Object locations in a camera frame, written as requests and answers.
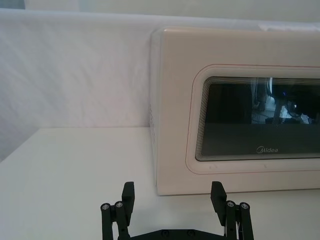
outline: white table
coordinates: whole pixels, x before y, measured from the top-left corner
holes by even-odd
[[[0,163],[0,239],[101,240],[100,205],[120,200],[126,181],[135,183],[131,236],[223,233],[209,195],[157,196],[148,128],[56,128],[39,130]],[[228,199],[251,205],[256,240],[320,237],[320,190]]]

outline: screw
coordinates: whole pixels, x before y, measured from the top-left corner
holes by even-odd
[[[109,208],[109,205],[108,205],[108,204],[105,204],[105,205],[102,206],[102,209],[103,209],[103,210],[107,210],[108,208]]]
[[[242,203],[242,204],[241,204],[241,207],[242,207],[243,209],[248,209],[248,208],[249,208],[249,206],[248,206],[247,204],[245,204],[245,203]]]
[[[168,231],[168,230],[163,230],[163,231],[161,232],[161,235],[162,235],[162,237],[164,237],[164,238],[168,238],[168,237],[169,237],[169,231]]]
[[[235,206],[231,201],[228,201],[228,203],[227,203],[227,205],[229,206],[229,207],[233,207],[233,206]]]
[[[194,230],[188,230],[186,232],[186,234],[189,236],[189,237],[194,237],[196,235],[195,231]]]
[[[123,203],[122,202],[118,202],[116,205],[115,205],[117,208],[121,208],[123,206]]]

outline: white wall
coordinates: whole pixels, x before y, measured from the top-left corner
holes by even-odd
[[[320,22],[320,0],[25,0],[27,9]]]

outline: microwave window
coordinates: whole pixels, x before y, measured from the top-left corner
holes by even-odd
[[[320,79],[210,77],[198,161],[320,158]]]

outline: beige microwave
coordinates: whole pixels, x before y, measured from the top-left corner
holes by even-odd
[[[151,41],[160,195],[320,188],[320,33],[196,27]]]

